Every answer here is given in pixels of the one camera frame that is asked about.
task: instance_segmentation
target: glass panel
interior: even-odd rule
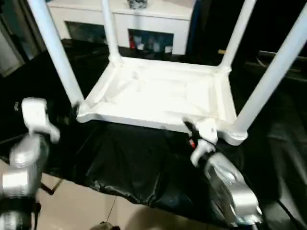
[[[107,44],[105,27],[103,25],[65,22],[74,40]]]
[[[130,48],[157,53],[172,53],[173,34],[129,29]]]

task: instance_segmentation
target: metal rod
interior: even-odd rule
[[[265,57],[275,57],[276,52],[270,52],[270,51],[264,51],[264,50],[260,50],[258,52],[258,56],[265,56]],[[307,57],[303,57],[303,56],[297,56],[296,60],[299,61],[306,61]]]
[[[239,15],[238,21],[235,25],[234,31],[231,35],[230,41],[228,43],[226,52],[224,54],[223,60],[220,67],[231,69],[232,62],[235,58],[236,52],[242,40],[244,31],[248,24],[251,13],[253,12],[256,0],[245,0],[242,6],[241,13]]]
[[[45,0],[28,2],[71,104],[84,101]]]
[[[270,98],[307,41],[307,3],[264,73],[254,92],[232,125],[233,131],[247,131]]]

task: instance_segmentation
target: black plastic sheet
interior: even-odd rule
[[[64,45],[86,96],[108,64],[108,49],[72,41],[64,41]],[[192,60],[120,51],[130,57]],[[237,111],[263,72],[248,66],[233,70],[230,81]],[[3,160],[8,161],[10,148],[27,132],[20,111],[14,110],[15,102],[25,97],[46,98],[53,105],[50,117],[61,129],[60,142],[52,146],[47,173],[136,204],[223,226],[210,211],[203,175],[189,161],[192,149],[186,134],[101,121],[84,124],[71,121],[69,125],[60,122],[61,117],[68,116],[70,104],[47,52],[1,79],[0,96]],[[241,146],[218,143],[253,187],[273,230],[306,229],[306,98],[304,75],[284,79]]]

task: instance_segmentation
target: white plastic stool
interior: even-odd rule
[[[44,0],[28,0],[77,119],[189,132],[188,118],[211,124],[220,138],[239,145],[247,130],[307,40],[307,4],[255,91],[236,116],[228,75],[256,0],[245,0],[219,66],[122,57],[118,52],[109,1],[101,0],[110,63],[84,100]]]

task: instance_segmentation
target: black table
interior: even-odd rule
[[[70,40],[63,43],[86,96],[108,64],[108,49]],[[120,51],[129,57],[185,62],[196,59]],[[230,81],[237,111],[263,72],[251,66],[233,70]],[[224,226],[212,216],[206,181],[189,161],[192,149],[186,134],[101,121],[60,122],[59,117],[68,116],[70,103],[48,52],[1,79],[0,95],[3,160],[8,161],[10,148],[27,132],[22,116],[13,109],[15,101],[46,98],[54,108],[50,117],[61,129],[61,140],[52,147],[46,173],[123,196],[133,203]],[[218,143],[252,184],[271,229],[307,226],[306,98],[303,74],[285,78],[241,146]]]

